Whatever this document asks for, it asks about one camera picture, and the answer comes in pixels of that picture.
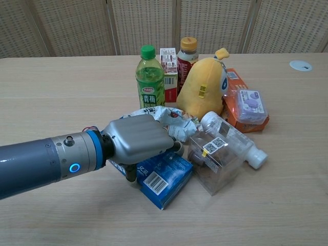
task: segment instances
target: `yellow plush toy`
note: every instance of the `yellow plush toy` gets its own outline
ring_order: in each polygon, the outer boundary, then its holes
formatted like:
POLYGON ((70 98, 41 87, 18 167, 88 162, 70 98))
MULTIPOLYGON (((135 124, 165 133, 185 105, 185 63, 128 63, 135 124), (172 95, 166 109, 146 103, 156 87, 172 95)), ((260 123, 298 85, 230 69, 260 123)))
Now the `yellow plush toy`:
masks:
POLYGON ((228 58, 229 53, 222 48, 215 56, 193 65, 177 98, 178 108, 199 120, 210 111, 221 113, 222 97, 228 90, 227 71, 220 60, 228 58))

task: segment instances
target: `green tea bottle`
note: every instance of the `green tea bottle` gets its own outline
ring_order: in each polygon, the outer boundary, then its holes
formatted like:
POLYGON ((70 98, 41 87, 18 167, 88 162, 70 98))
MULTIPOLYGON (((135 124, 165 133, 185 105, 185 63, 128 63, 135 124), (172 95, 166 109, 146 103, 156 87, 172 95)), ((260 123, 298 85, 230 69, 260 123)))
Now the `green tea bottle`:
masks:
POLYGON ((141 61, 136 69, 140 108, 165 106, 164 70, 156 60, 155 47, 141 48, 141 61))

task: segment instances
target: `white plastic wrapper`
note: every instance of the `white plastic wrapper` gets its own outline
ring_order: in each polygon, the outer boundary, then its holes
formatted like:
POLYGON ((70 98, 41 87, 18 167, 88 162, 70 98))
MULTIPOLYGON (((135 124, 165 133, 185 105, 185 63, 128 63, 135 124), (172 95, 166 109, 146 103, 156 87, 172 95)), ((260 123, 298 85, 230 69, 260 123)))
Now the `white plastic wrapper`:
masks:
POLYGON ((155 120, 167 129, 169 135, 177 141, 186 142, 196 132, 203 130, 197 117, 180 109, 163 106, 140 109, 131 114, 123 115, 123 118, 141 114, 152 115, 155 120))

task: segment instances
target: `blue box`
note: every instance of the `blue box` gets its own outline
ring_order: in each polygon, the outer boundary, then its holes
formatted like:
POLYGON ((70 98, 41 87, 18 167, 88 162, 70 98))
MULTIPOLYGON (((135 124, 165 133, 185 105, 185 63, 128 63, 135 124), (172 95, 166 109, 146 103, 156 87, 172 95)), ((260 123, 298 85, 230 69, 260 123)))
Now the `blue box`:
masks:
MULTIPOLYGON (((125 170, 111 164, 124 176, 125 170)), ((140 190, 161 210, 176 196, 192 175, 192 164, 174 152, 165 152, 137 165, 140 190)))

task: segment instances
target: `cardboard box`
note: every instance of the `cardboard box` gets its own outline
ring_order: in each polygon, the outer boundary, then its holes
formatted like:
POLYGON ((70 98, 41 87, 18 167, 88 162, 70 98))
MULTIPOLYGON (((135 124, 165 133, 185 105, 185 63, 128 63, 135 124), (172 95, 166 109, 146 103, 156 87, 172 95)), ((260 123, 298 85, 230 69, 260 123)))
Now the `cardboard box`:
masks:
MULTIPOLYGON (((124 176, 125 170, 110 160, 124 176)), ((163 210, 192 175, 192 164, 174 152, 165 152, 137 165, 140 190, 163 210)))
POLYGON ((177 98, 178 69, 175 48, 159 50, 160 64, 164 69, 165 102, 175 103, 177 98))
POLYGON ((266 124, 269 122, 270 119, 269 116, 267 116, 267 118, 261 125, 244 124, 244 123, 240 123, 237 120, 237 115, 235 110, 237 107, 237 103, 236 103, 236 98, 234 96, 234 92, 238 89, 248 89, 248 86, 237 74, 235 69, 228 68, 227 75, 228 75, 228 82, 229 82, 228 96, 225 97, 223 100, 224 107, 221 113, 221 117, 242 133, 262 131, 265 128, 266 124))

